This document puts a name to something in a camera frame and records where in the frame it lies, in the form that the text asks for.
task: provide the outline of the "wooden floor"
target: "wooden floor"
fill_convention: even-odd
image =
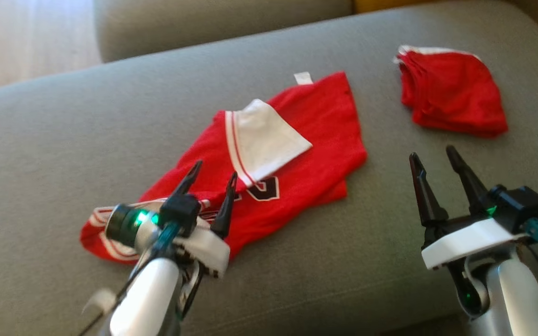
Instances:
[[[0,86],[100,63],[92,0],[0,0]]]

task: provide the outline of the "red fabric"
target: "red fabric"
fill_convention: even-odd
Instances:
[[[312,147],[248,190],[238,180],[239,199],[234,203],[226,239],[231,247],[230,258],[246,244],[282,228],[303,210],[344,198],[344,178],[367,159],[354,99],[343,72],[311,85],[286,89],[267,104]],[[139,202],[167,197],[192,165],[203,160],[190,193],[211,202],[201,216],[212,221],[234,170],[227,147],[225,115],[225,111],[215,115],[211,126],[184,153],[177,166],[154,183]],[[275,194],[271,195],[267,190],[273,186]],[[93,225],[97,224],[87,222],[83,228],[81,242],[85,249],[104,259],[133,262],[110,256],[98,237],[104,227]]]
[[[499,89],[475,56],[408,51],[397,58],[402,104],[412,108],[415,123],[483,138],[508,130]]]

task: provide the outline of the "red and white garment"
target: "red and white garment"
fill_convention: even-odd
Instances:
[[[447,48],[399,47],[402,104],[412,121],[431,128],[492,138],[508,124],[499,89],[479,57]]]
[[[344,178],[367,159],[354,99],[343,72],[286,89],[241,111],[219,111],[192,147],[138,206],[156,210],[198,160],[190,193],[212,221],[233,171],[239,176],[230,234],[233,258],[246,244],[288,223],[306,208],[346,196]],[[81,243],[98,257],[134,262],[135,252],[104,235],[110,208],[96,208]]]

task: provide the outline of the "robotic arm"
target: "robotic arm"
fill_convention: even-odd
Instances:
[[[230,230],[237,174],[227,185],[213,225],[206,228],[205,223],[197,225],[198,200],[187,194],[201,164],[197,162],[158,213],[124,204],[115,207],[105,236],[136,249],[141,257],[117,295],[102,290],[89,300],[87,306],[98,306],[102,312],[81,335],[106,317],[100,336],[178,336],[203,274],[224,275],[230,257],[224,239]]]
[[[474,335],[538,335],[538,283],[517,255],[538,242],[538,193],[529,187],[487,191],[452,146],[447,155],[460,175],[470,215],[449,219],[410,155],[418,213],[425,227],[422,257],[428,269],[446,267]]]

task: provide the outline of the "yellow cushion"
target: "yellow cushion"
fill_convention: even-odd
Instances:
[[[433,2],[433,0],[354,0],[354,10],[356,13],[365,13],[423,2]]]

